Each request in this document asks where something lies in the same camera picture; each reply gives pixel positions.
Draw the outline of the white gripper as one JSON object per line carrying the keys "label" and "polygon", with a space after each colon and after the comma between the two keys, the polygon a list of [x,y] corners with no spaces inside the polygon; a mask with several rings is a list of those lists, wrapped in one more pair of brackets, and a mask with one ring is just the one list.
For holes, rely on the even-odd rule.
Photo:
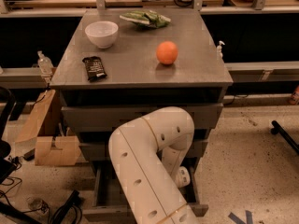
{"label": "white gripper", "polygon": [[178,188],[184,188],[191,182],[190,174],[186,167],[180,166],[176,175],[175,183]]}

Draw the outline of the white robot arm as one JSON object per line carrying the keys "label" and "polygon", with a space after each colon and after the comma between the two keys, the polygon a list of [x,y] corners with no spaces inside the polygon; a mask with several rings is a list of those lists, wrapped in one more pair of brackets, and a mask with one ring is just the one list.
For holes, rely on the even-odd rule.
{"label": "white robot arm", "polygon": [[109,138],[108,151],[137,224],[199,224],[175,183],[194,123],[179,107],[133,119]]}

